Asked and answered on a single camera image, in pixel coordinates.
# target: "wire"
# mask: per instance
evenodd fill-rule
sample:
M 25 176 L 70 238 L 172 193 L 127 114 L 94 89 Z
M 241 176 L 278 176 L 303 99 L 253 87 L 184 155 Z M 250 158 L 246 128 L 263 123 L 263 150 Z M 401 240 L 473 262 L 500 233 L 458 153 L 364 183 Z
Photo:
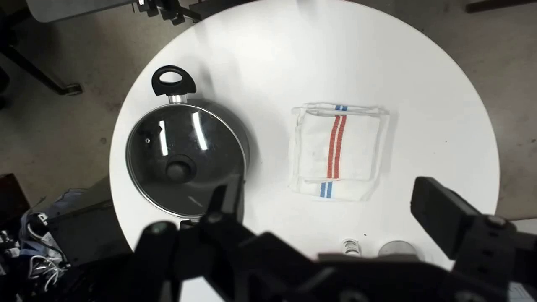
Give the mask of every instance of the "wire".
M 28 279 L 35 279 L 35 277 L 31 277 L 31 275 L 33 275 L 33 267 L 35 267 L 35 265 L 33 265 L 35 259 L 47 260 L 47 259 L 42 257 L 42 255 L 33 255 L 33 257 L 30 257 Z
M 20 255 L 31 257 L 31 255 L 40 255 L 40 254 L 33 249 L 20 249 Z
M 50 282 L 53 280 L 53 285 L 55 285 L 55 282 L 57 282 L 57 279 L 58 279 L 58 269 L 57 267 L 53 267 L 52 269 L 53 270 L 53 274 L 48 277 L 48 280 L 45 282 L 45 285 L 43 285 L 43 292 L 48 292 L 48 285 L 50 285 Z
M 40 243 L 40 245 L 43 245 L 43 247 L 47 247 L 47 249 L 50 249 L 50 250 L 53 250 L 53 252 L 57 252 L 57 254 L 60 254 L 62 260 L 63 260 L 63 262 L 68 262 L 63 252 L 60 252 L 60 250 L 58 250 L 58 249 L 55 249 L 55 247 L 47 245 L 47 243 L 43 242 L 43 237 L 40 237 L 40 235 L 33 233 L 33 230 L 31 230 L 30 223 L 26 225 L 26 230 L 28 230 L 28 233 L 30 233 L 31 237 L 38 238 L 38 243 Z

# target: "floor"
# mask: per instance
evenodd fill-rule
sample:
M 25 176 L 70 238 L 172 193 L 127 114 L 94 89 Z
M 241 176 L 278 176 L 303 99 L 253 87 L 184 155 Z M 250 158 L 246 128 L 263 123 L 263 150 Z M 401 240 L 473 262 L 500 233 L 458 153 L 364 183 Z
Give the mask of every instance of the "floor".
M 439 44 L 468 74 L 490 114 L 501 165 L 496 213 L 537 217 L 537 4 L 474 15 L 458 0 L 360 0 L 396 15 Z M 107 175 L 109 144 L 122 99 L 141 69 L 191 24 L 117 7 L 42 25 L 18 25 L 18 49 L 43 69 L 83 86 L 58 98 L 3 57 L 11 77 L 0 111 L 0 175 L 15 173 L 30 203 Z

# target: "black pan handle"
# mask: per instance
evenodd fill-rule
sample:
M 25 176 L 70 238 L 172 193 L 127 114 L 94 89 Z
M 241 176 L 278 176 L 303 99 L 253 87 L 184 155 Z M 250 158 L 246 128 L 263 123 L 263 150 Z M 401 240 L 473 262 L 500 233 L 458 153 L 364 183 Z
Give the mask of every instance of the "black pan handle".
M 164 82 L 164 81 L 161 81 L 161 76 L 167 74 L 167 72 L 179 74 L 181 81 L 177 81 L 177 82 Z M 179 69 L 176 66 L 162 66 L 162 67 L 159 67 L 152 74 L 151 86 L 152 86 L 152 91 L 154 91 L 156 96 L 161 96 L 161 94 L 166 94 L 166 96 L 184 96 L 184 94 L 189 94 L 189 92 L 196 92 L 196 84 L 191 79 L 191 76 L 184 69 Z

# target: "striped towel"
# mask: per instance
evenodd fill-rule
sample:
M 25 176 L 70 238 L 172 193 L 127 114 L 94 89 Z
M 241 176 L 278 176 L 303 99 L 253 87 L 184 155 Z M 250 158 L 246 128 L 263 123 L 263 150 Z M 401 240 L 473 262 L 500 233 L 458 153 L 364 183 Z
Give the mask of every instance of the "striped towel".
M 298 111 L 292 188 L 332 200 L 367 200 L 379 176 L 389 114 L 382 108 L 307 104 Z

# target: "table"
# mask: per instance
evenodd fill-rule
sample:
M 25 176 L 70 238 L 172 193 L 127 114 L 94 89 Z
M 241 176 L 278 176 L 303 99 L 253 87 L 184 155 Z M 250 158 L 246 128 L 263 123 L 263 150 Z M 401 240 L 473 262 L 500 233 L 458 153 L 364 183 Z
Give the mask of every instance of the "table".
M 224 104 L 250 131 L 245 225 L 270 230 L 308 257 L 339 252 L 347 238 L 357 240 L 365 257 L 389 240 L 406 240 L 422 260 L 449 267 L 409 213 L 416 176 L 434 176 L 480 212 L 495 212 L 498 153 L 490 119 L 468 77 L 438 46 L 362 5 L 270 0 L 191 27 L 130 87 L 110 150 L 114 207 L 130 247 L 147 223 L 179 222 L 136 191 L 124 160 L 134 123 L 167 104 L 149 86 L 164 64 L 186 69 L 203 98 Z M 310 101 L 391 111 L 392 136 L 369 202 L 334 203 L 290 191 L 292 109 Z

